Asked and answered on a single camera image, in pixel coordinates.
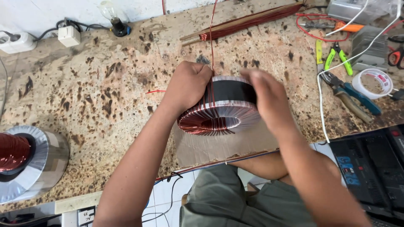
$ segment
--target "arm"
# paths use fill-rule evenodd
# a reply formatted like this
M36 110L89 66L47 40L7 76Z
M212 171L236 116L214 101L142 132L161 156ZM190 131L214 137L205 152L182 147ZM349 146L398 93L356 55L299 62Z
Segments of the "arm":
M371 226L349 191L309 147L290 113L284 86L263 71L242 71L257 93L257 106L277 138L299 195L319 226Z
M171 128L200 100L211 76L212 70L203 64L183 61L176 68L160 105L105 185L95 227L141 226Z

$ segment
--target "screwdriver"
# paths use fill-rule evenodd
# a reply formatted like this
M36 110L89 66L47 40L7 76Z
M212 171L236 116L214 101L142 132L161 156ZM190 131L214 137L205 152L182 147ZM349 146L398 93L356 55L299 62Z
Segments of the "screwdriver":
M336 22L335 25L330 25L327 22L325 23L303 23L299 24L300 26L304 26L305 28L332 28L334 31L343 27L345 24L342 22ZM364 25L348 25L342 31L347 31L347 32L357 32L361 30L364 27Z

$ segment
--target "workbench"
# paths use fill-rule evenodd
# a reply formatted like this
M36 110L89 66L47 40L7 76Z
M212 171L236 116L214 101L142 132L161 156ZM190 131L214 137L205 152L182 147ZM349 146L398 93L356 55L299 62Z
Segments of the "workbench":
M293 2L220 2L214 24ZM0 212L72 198L89 206L97 203L119 160L164 96L163 92L146 92L164 90L183 60L211 64L210 42L182 48L179 38L209 27L212 9L213 5L208 5L131 23L132 33L122 38L109 31L92 30L83 32L81 44L71 48L64 47L57 38L49 38L39 41L29 52L0 53L9 79L0 131L33 125L61 133L70 144L66 172L49 192L2 205ZM240 68L268 71L285 85L291 110L307 141L323 141L315 39L299 31L295 22L296 16L291 16L215 40L215 70L219 75L231 76L238 76ZM350 42L340 45L349 57ZM324 45L323 52L331 46L331 42ZM344 81L351 80L344 67L332 72ZM403 73L396 67L388 73L395 87L404 87ZM33 81L32 89L26 87L28 77ZM330 139L404 123L402 101L393 102L388 97L375 100L383 114L374 117L372 124L365 124L343 107L330 88L324 88L324 116ZM171 133L158 177L178 169ZM71 209L78 208L67 204Z

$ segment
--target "black tape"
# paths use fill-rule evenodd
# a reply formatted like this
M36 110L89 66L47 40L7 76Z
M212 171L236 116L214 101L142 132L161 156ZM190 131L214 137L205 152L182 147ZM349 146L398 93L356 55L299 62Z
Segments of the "black tape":
M255 93L254 87L241 81L237 80L217 80L212 84L206 86L204 98L205 103L212 100L212 87L213 86L213 96L215 97L215 102L217 101L246 101L253 104L257 103L257 95ZM200 105L203 105L203 98L199 101Z

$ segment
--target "white insulation tape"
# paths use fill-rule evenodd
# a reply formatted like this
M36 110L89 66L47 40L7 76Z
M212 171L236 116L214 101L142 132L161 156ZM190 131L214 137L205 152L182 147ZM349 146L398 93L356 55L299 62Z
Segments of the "white insulation tape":
M374 79L376 79L379 82L380 86L382 87L383 92L382 93L373 93L373 92L369 91L368 89L366 89L363 86L362 81L361 81L362 75L371 76ZM386 73L384 73L381 70L365 69L362 72L358 73L352 79L352 86L353 86L353 88L355 88L355 90L364 94L366 97L368 97L370 99L378 99L378 98L381 98L381 97L386 96L391 93L391 91L393 90L393 81Z

